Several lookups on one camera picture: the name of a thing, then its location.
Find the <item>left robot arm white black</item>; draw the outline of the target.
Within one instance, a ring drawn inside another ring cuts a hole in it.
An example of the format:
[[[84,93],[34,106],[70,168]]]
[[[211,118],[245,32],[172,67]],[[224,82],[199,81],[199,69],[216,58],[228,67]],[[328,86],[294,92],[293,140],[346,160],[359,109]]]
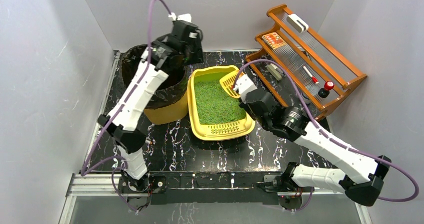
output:
[[[176,74],[184,75],[186,65],[203,62],[200,28],[185,20],[172,24],[171,33],[155,39],[139,53],[137,70],[122,98],[113,110],[97,119],[120,151],[125,163],[123,179],[139,192],[150,185],[142,149],[147,137],[137,129],[140,116],[164,82]]]

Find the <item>yellow trash bin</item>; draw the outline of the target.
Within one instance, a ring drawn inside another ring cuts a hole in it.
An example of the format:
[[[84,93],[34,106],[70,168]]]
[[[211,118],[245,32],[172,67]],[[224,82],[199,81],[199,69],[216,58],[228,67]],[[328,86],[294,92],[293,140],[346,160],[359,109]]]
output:
[[[182,119],[188,114],[188,108],[188,91],[186,91],[176,103],[158,109],[145,109],[143,113],[151,123],[162,125]]]

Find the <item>yellow litter box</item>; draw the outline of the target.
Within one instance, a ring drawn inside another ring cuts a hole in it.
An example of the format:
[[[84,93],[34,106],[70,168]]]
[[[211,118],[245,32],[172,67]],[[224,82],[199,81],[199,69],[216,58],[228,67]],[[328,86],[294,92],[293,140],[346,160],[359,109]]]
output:
[[[212,74],[212,73],[225,73],[228,74],[234,70],[238,70],[235,65],[228,66],[213,66],[203,69],[196,69],[193,71],[187,84],[187,99],[188,99],[188,112],[191,122],[191,130],[194,135],[204,141],[223,141],[235,139],[238,137],[249,134],[255,127],[255,121],[247,114],[244,119],[214,125],[202,125],[199,122],[198,111],[195,100],[194,80],[198,76]]]

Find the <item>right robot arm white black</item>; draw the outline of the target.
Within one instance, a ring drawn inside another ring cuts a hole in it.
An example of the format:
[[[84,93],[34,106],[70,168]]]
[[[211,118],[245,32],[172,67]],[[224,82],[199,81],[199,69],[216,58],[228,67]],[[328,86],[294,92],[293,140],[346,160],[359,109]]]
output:
[[[316,127],[300,108],[281,106],[269,92],[244,91],[239,100],[240,107],[265,130],[314,151],[336,166],[313,168],[290,162],[282,175],[271,182],[275,188],[318,187],[344,193],[363,206],[374,205],[389,170],[387,165],[335,144],[334,137]]]

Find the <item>red capped marker on shelf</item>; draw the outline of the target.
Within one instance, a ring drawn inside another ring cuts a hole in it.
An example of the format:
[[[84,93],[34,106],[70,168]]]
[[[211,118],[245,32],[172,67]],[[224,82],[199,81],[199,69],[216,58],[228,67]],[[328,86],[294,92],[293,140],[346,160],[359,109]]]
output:
[[[312,80],[314,84],[319,84],[319,81],[316,79],[316,77],[309,71],[309,69],[305,65],[302,68],[307,73],[307,75],[310,77],[310,79]]]

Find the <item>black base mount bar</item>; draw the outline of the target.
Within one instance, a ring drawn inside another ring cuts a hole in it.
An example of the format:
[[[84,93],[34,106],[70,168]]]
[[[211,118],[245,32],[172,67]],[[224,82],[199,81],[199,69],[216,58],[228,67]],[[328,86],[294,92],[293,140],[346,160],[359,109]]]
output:
[[[179,203],[260,203],[296,211],[312,193],[283,181],[281,172],[150,172],[138,182],[122,174],[116,186],[139,211]]]

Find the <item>green cat litter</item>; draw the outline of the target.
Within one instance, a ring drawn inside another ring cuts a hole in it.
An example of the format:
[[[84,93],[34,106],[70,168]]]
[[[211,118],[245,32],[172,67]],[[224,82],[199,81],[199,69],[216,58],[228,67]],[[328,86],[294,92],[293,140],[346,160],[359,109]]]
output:
[[[202,125],[235,122],[246,117],[239,101],[224,91],[219,80],[225,73],[212,73],[194,79],[194,95],[199,122]]]

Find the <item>red black stamp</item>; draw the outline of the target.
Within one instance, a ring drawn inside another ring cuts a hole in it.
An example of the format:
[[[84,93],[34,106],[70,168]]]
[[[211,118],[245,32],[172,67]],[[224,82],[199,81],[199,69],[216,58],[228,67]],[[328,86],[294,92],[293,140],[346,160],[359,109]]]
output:
[[[330,94],[330,91],[334,88],[334,83],[332,81],[327,81],[323,88],[318,91],[318,96],[321,98],[327,98]]]

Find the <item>grey white stapler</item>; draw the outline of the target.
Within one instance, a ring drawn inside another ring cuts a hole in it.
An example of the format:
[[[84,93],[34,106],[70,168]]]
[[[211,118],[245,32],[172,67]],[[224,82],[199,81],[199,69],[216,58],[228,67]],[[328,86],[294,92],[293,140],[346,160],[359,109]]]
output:
[[[268,72],[274,77],[275,80],[280,81],[282,78],[286,77],[284,72],[277,67],[276,65],[270,63],[266,66],[266,69]]]

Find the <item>small blue white jar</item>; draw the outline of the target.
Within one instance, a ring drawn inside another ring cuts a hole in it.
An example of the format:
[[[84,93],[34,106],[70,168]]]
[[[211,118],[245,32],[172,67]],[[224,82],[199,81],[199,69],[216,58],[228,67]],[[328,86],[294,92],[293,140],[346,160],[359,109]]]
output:
[[[303,101],[305,102],[305,104],[311,104],[311,100],[308,97],[303,96],[303,95],[301,97],[302,97]]]

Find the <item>orange card packet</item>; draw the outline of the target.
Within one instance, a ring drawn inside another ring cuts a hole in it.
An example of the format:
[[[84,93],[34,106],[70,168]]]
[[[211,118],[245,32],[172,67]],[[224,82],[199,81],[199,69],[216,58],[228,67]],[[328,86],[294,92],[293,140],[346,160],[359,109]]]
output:
[[[281,36],[277,32],[271,32],[268,34],[264,34],[262,37],[263,41],[265,41],[272,49],[281,48],[287,43],[281,38]]]

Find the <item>black trash bag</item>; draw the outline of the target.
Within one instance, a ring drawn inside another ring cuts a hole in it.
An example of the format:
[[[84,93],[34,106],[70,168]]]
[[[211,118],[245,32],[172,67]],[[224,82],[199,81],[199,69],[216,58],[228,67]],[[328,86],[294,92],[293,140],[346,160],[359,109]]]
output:
[[[130,48],[120,56],[121,75],[125,88],[128,88],[138,69],[141,55],[147,45],[141,44]],[[188,69],[184,66],[171,73],[151,97],[146,109],[159,109],[179,101],[187,90]]]

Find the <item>orange litter scoop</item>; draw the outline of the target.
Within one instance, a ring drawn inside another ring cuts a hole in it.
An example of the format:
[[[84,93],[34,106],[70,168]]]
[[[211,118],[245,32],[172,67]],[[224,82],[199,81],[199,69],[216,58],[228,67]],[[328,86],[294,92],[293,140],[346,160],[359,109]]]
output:
[[[221,85],[221,87],[223,88],[223,90],[225,91],[225,93],[231,97],[231,98],[235,98],[238,99],[240,98],[240,95],[237,94],[234,90],[233,90],[233,85],[235,82],[235,78],[236,75],[238,74],[238,70],[234,70],[232,72],[229,72],[228,74],[226,74],[225,76],[223,76],[220,80],[219,83]]]

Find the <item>wooden shelf rack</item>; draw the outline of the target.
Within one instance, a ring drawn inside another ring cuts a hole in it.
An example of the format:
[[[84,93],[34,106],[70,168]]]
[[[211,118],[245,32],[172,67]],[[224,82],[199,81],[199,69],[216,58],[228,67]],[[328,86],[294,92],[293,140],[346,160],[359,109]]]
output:
[[[292,12],[286,4],[270,8],[267,16],[274,21],[270,30],[255,37],[261,45],[259,51],[248,55],[245,60],[251,62],[264,57],[270,57],[281,65],[293,79],[299,90],[311,100],[317,108],[317,120],[334,112],[344,100],[366,79],[367,75],[348,61],[314,29],[299,33],[287,21]],[[272,49],[262,36],[277,32],[287,45]],[[306,66],[316,77],[319,84],[314,84],[303,70]],[[318,91],[327,81],[334,83],[334,88],[327,98],[318,96]]]

